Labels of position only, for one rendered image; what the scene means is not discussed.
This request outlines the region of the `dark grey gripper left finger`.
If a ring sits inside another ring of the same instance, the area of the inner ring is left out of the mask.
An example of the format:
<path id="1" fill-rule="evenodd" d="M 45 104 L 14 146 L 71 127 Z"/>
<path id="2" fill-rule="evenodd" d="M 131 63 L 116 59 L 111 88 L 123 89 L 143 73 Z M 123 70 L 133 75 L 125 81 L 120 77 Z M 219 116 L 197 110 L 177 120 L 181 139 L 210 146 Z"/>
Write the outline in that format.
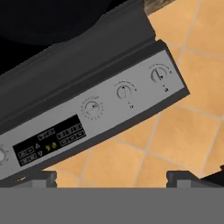
<path id="1" fill-rule="evenodd" d="M 33 175 L 8 182 L 4 187 L 14 188 L 56 188 L 56 171 L 39 171 Z"/>

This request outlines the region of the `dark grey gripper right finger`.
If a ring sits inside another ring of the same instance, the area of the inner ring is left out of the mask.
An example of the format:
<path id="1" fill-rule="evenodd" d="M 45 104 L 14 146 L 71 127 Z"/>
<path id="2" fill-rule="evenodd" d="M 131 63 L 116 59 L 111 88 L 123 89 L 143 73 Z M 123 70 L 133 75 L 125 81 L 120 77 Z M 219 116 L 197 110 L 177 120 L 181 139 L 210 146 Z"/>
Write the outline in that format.
<path id="1" fill-rule="evenodd" d="M 166 173 L 167 187 L 172 188 L 196 188 L 210 187 L 211 185 L 200 180 L 189 171 L 168 171 Z"/>

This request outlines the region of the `silver stove knob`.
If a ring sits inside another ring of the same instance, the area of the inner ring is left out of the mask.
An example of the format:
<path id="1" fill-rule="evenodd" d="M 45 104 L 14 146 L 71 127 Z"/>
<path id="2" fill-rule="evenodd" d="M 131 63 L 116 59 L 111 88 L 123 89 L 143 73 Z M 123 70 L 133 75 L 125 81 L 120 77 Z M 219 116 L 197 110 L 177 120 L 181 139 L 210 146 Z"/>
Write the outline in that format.
<path id="1" fill-rule="evenodd" d="M 89 101 L 85 106 L 85 113 L 88 116 L 95 116 L 99 112 L 100 106 L 95 101 Z"/>
<path id="2" fill-rule="evenodd" d="M 116 94 L 119 99 L 128 99 L 131 96 L 131 88 L 127 85 L 121 85 L 117 90 Z"/>
<path id="3" fill-rule="evenodd" d="M 167 75 L 167 72 L 165 71 L 164 68 L 156 67 L 152 69 L 150 77 L 154 82 L 160 82 L 164 80 L 166 75 Z"/>

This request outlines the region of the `black and silver stove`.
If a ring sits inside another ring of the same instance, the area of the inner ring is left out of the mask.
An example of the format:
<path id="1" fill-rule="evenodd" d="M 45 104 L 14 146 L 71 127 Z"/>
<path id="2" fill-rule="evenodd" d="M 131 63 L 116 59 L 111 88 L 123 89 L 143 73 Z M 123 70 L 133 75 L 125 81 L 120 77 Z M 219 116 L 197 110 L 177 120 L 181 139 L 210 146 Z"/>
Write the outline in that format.
<path id="1" fill-rule="evenodd" d="M 167 72 L 151 79 L 153 68 Z M 121 85 L 131 88 L 119 99 Z M 188 96 L 144 0 L 126 0 L 77 38 L 52 45 L 0 76 L 0 188 L 71 156 Z M 85 113 L 88 102 L 99 112 Z"/>

